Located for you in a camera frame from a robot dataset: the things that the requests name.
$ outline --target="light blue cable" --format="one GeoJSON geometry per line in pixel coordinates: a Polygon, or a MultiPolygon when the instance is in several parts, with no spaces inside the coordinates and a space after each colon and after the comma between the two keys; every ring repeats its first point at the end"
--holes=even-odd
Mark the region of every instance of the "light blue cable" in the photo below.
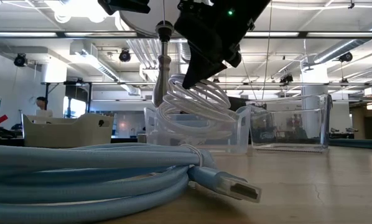
{"type": "Polygon", "coordinates": [[[189,166],[200,160],[203,167],[193,170],[193,181],[216,190],[221,172],[209,152],[200,153],[186,146],[139,143],[74,149],[0,146],[0,223],[97,222],[156,207],[183,192],[189,166]]]}

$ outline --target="table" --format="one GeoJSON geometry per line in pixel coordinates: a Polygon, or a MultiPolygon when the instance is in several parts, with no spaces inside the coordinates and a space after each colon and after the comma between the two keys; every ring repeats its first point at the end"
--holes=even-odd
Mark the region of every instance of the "table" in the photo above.
{"type": "Polygon", "coordinates": [[[372,223],[371,149],[253,151],[215,160],[220,169],[262,188],[261,203],[225,198],[197,186],[161,207],[101,224],[372,223]]]}

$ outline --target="tabletop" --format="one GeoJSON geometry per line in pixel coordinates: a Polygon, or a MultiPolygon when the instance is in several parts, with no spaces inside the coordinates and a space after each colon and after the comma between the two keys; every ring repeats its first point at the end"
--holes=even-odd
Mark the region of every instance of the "tabletop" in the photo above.
{"type": "Polygon", "coordinates": [[[190,186],[173,202],[101,222],[372,223],[372,150],[331,147],[328,154],[253,151],[215,156],[218,167],[262,188],[260,203],[190,186]]]}

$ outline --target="transparent container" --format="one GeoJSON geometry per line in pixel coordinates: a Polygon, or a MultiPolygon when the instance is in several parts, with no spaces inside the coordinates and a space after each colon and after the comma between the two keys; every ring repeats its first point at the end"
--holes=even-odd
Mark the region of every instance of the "transparent container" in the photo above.
{"type": "MultiPolygon", "coordinates": [[[[244,106],[236,113],[238,114],[237,122],[219,123],[219,128],[215,131],[215,137],[201,138],[193,133],[190,133],[190,135],[179,134],[160,125],[156,111],[145,108],[147,143],[161,146],[190,144],[199,149],[207,149],[210,152],[245,154],[248,150],[251,110],[250,107],[244,106]]],[[[192,114],[173,114],[170,118],[178,124],[195,128],[202,128],[213,122],[192,114]]]]}
{"type": "Polygon", "coordinates": [[[325,152],[329,142],[330,95],[247,102],[254,149],[325,152]]]}

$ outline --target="cable connector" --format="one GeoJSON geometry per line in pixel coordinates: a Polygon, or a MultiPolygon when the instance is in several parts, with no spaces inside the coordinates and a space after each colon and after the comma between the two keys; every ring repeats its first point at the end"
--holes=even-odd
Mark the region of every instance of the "cable connector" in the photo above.
{"type": "Polygon", "coordinates": [[[188,170],[190,180],[222,195],[238,200],[259,203],[262,190],[248,184],[247,180],[208,167],[193,167],[188,170]]]}

